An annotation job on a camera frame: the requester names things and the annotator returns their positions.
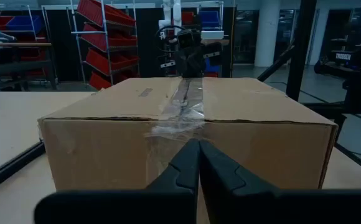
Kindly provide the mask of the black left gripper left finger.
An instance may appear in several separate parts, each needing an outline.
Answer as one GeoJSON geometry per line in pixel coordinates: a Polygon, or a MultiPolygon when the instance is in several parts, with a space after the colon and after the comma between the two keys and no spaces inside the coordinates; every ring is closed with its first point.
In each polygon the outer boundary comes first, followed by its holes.
{"type": "Polygon", "coordinates": [[[44,197],[35,223],[195,223],[200,143],[188,141],[144,189],[68,190],[44,197]]]}

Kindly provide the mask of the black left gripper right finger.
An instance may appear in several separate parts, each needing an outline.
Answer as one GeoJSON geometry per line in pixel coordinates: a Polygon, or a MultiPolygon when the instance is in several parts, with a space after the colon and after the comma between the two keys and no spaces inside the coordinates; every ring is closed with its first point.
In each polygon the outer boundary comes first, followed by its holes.
{"type": "Polygon", "coordinates": [[[208,141],[200,181],[211,223],[361,223],[361,189],[281,189],[208,141]]]}

